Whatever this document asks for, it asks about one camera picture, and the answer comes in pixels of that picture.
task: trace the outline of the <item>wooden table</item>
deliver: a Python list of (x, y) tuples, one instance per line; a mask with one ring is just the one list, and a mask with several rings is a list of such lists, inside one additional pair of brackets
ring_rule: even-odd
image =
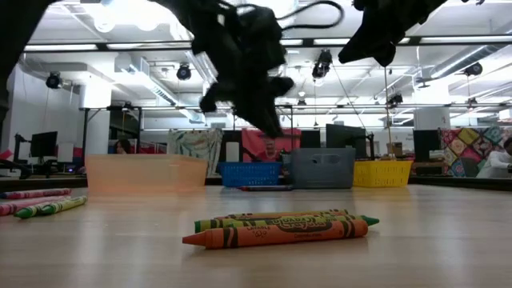
[[(94, 196), (46, 218), (0, 218), (0, 287), (511, 287), (512, 195), (429, 186)], [(209, 250), (193, 220), (347, 208), (366, 238)]]

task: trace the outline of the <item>orange plastic bin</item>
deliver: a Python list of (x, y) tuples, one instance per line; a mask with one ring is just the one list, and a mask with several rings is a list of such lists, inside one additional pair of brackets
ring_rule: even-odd
[(170, 154), (86, 157), (89, 193), (170, 193), (204, 187), (208, 161)]

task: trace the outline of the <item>gray plastic crate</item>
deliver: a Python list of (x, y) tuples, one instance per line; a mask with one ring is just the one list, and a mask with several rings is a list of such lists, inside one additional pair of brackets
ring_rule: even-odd
[(291, 155), (291, 179), (297, 189), (349, 189), (354, 184), (355, 149), (297, 149)]

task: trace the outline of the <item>yellow basket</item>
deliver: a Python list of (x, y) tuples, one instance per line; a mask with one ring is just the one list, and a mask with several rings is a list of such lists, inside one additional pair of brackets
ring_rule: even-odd
[(354, 186), (403, 187), (409, 181), (412, 161), (361, 161), (355, 163)]

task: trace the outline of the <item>blue basket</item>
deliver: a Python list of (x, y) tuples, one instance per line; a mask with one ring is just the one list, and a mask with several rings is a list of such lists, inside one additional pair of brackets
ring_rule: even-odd
[(222, 184), (226, 187), (275, 186), (279, 183), (280, 162), (220, 163)]

